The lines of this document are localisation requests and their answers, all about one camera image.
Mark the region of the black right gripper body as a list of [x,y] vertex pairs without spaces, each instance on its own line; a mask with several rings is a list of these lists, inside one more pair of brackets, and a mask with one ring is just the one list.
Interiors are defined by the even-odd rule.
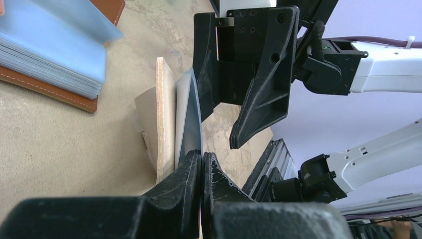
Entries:
[[231,84],[221,88],[220,100],[243,103],[265,63],[278,64],[270,84],[274,91],[289,93],[300,28],[317,20],[326,23],[336,5],[335,0],[217,0],[217,15],[234,20],[233,26],[217,30],[220,73]]

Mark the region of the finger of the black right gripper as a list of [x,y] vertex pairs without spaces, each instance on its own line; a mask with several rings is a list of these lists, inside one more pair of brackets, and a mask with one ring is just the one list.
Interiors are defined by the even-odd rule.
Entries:
[[214,13],[194,15],[193,69],[204,121],[220,103]]
[[233,124],[231,149],[241,148],[255,134],[287,116],[299,16],[297,6],[268,10],[262,57]]

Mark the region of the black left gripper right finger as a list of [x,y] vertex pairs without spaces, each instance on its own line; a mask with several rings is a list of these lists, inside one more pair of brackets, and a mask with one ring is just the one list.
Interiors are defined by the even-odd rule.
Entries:
[[350,239],[338,210],[323,203],[259,203],[204,153],[202,234],[205,239]]

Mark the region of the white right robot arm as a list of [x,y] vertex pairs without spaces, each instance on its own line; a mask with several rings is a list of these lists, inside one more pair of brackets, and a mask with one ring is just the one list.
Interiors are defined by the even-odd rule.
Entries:
[[324,38],[334,0],[216,0],[194,16],[193,70],[202,119],[240,106],[229,146],[280,122],[298,177],[262,172],[244,187],[258,201],[330,203],[422,165],[422,45],[380,37]]

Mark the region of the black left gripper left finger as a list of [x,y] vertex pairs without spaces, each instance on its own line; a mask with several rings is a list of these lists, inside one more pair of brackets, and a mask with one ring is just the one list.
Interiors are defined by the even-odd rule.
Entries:
[[141,196],[32,198],[0,226],[3,239],[197,239],[201,153]]

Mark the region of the cream card holder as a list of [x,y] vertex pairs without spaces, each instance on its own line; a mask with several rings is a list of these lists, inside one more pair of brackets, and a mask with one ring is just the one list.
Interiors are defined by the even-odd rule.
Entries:
[[176,79],[165,59],[158,57],[155,86],[134,102],[156,183],[169,176],[189,151],[203,152],[201,110],[193,69]]

